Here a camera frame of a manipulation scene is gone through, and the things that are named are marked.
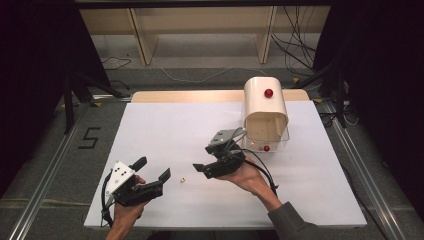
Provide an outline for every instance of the red ball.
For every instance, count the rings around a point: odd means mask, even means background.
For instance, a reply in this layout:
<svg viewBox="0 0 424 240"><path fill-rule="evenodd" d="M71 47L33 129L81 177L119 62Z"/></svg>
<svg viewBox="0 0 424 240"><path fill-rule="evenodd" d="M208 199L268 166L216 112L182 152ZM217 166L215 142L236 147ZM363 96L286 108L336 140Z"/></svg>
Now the red ball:
<svg viewBox="0 0 424 240"><path fill-rule="evenodd" d="M270 98L270 97L272 97L272 95L274 94L274 92L272 91L272 89L267 89L267 90L265 90L265 97L267 97L267 98Z"/></svg>

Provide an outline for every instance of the gray floor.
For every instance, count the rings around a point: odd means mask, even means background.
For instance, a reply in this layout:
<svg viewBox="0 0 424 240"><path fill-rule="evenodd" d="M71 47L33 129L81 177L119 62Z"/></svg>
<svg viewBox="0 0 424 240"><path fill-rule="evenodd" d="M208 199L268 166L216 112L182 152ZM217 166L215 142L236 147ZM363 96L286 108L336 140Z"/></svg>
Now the gray floor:
<svg viewBox="0 0 424 240"><path fill-rule="evenodd" d="M307 35L307 42L316 45L319 35ZM126 36L93 36L100 57L129 58L131 63L119 70L107 71L109 78L119 80L128 85L127 90L119 82L112 85L122 91L133 93L139 90L173 90L173 89L241 89L250 77L267 75L277 77L284 87L293 86L293 77L299 77L286 69L286 58L275 44L270 48L268 62L259 64L256 56L253 37L249 35L166 35L159 40L153 64L142 66L137 56L132 37ZM295 54L302 58L302 52L295 48ZM116 68L125 63L124 60L110 60L105 68ZM307 73L293 59L287 60L287 66ZM318 97L316 86L308 86L311 98ZM105 230L92 230L83 227L85 216L92 201L94 191L100 180L120 118L125 109L125 102L103 103L92 106L82 117L70 147L64 157L54 181L32 221L25 239L104 239ZM317 111L326 111L323 104L317 105ZM35 189L43 178L55 156L60 141L64 138L65 115L61 103L50 127L40 141L33 158L24 164L18 176L9 187L0 202L0 239L7 239L17 224L17 220L33 196ZM93 136L99 141L94 149L81 149L86 146L83 140L87 128L99 127ZM343 166L352 175L353 186L365 207L381 225L380 218L363 187L358 174L352 165L345 148L338 137L334 125L326 128L333 148ZM382 165L382 159L366 129L359 123L348 125L347 131L357 146L367 168L379 187L390 210L398 220L406 239L424 239L424 224L415 213L408 199ZM365 213L368 225L358 229L326 228L329 239L384 239L376 224ZM146 239L150 231L134 230L127 239Z"/></svg>

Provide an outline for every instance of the floor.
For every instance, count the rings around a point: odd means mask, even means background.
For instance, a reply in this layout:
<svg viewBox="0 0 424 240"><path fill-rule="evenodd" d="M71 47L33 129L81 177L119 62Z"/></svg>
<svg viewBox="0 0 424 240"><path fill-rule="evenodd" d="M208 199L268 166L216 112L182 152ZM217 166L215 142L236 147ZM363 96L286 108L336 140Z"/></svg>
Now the floor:
<svg viewBox="0 0 424 240"><path fill-rule="evenodd" d="M278 37L288 41L291 35L280 34ZM306 34L304 37L310 47L316 47L319 34ZM104 61L105 69L111 69L108 71L111 80L115 76L123 78L125 74L144 70L163 71L174 83L175 81L209 81L213 75L231 80L231 74L234 73L230 71L243 74L245 72L280 74L276 71L284 70L283 76L286 78L287 86L283 85L283 87L288 88L293 85L293 80L304 78L302 74L296 72L308 72L297 60L286 57L286 54L282 53L272 41L267 63L259 64L251 35L164 35L160 37L150 66L141 65L135 40L131 36L93 36L93 41L100 58ZM301 48L292 46L290 52L305 61ZM288 68L293 68L293 72L287 71ZM119 83L113 85L125 89ZM316 83L306 87L311 99L319 98L316 91L318 85L319 83ZM329 112L331 111L329 106L331 104L317 104L317 111ZM78 147L85 143L79 139L83 139L86 132L80 130L75 133L74 138L64 137L64 111L61 103L58 103L51 127L40 142L33 160L22 167L8 192L1 199L0 239L8 239L12 235L15 239L104 239L107 229L102 231L83 227L93 196L93 193L87 189L95 189L97 186L98 176L103 171L104 159L108 155L107 149L110 149L116 129L119 127L120 118L116 116L122 115L124 108L123 102L103 103L99 108L75 107L82 116L81 129L93 127L93 124L110 127L110 130L99 132L100 137L107 141L99 142L97 150L82 154ZM102 122L97 123L96 119L99 117ZM329 121L324 117L323 123L333 123L326 128L327 133L341 164L345 165L352 175L352 186L363 202L362 209L369 223L366 227L355 230L325 229L329 239L424 239L423 222L397 186L390 172L384 167L378 151L360 122L349 125L345 132L338 130L336 121ZM357 153L353 155L358 154L361 161L365 163L366 169L370 172L371 183L377 187L383 204L376 203L375 197L370 196L369 188L358 173L358 165L355 165L352 160L352 153L346 150L346 142L341 140L340 136L343 134L349 134L352 142L357 146ZM64 148L66 141L70 143L70 146ZM66 156L59 156L58 149L64 150ZM59 161L58 166L54 166L53 159L61 158L64 160ZM44 173L48 173L46 175L50 178L50 182L46 181ZM44 195L37 196L35 194L37 192L44 192ZM41 207L30 208L31 204L37 201ZM26 213L28 209L35 209L36 214ZM19 236L13 232L19 230L22 230ZM147 239L150 234L150 231L134 230L128 239Z"/></svg>

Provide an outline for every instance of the white table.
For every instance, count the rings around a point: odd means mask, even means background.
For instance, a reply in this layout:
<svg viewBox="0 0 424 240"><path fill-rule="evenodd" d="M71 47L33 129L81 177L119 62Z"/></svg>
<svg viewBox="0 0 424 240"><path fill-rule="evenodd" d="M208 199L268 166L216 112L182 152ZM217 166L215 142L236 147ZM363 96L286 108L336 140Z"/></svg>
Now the white table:
<svg viewBox="0 0 424 240"><path fill-rule="evenodd" d="M281 142L275 153L259 154L279 185L279 198L290 201L305 221L319 226L365 226L314 104L286 101L286 107L290 140ZM156 181L170 167L171 178L164 195L146 206L135 227L272 228L266 209L250 193L206 179L192 166L215 161L204 148L217 131L242 126L241 110L241 102L128 104L84 225L100 226L101 186L115 161L130 165L146 156L148 163L139 175L147 182Z"/></svg>

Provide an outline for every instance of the red knob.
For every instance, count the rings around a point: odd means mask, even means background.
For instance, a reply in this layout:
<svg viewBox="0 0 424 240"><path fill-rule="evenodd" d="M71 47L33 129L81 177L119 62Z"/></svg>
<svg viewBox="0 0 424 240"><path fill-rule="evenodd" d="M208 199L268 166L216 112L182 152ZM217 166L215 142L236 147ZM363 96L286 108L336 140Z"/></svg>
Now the red knob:
<svg viewBox="0 0 424 240"><path fill-rule="evenodd" d="M265 90L265 97L267 97L267 98L270 98L270 97L272 97L272 95L274 94L274 92L272 91L272 89L267 89L267 90Z"/></svg>

